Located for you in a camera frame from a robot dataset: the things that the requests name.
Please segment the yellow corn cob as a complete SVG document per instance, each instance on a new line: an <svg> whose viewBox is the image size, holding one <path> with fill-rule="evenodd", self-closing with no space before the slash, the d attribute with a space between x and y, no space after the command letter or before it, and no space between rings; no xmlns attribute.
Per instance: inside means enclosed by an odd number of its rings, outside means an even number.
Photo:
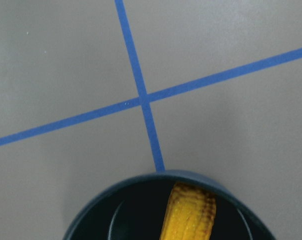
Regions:
<svg viewBox="0 0 302 240"><path fill-rule="evenodd" d="M217 212L213 193L184 182L174 184L166 207L161 240L208 240Z"/></svg>

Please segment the dark blue saucepan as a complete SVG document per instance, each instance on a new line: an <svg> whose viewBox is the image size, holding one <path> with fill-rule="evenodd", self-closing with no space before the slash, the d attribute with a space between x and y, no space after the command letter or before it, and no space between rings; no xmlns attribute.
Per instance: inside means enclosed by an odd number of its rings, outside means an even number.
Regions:
<svg viewBox="0 0 302 240"><path fill-rule="evenodd" d="M183 182L215 194L212 240L273 240L265 224L215 180L167 170L121 181L91 200L75 217L65 240L158 240L173 185Z"/></svg>

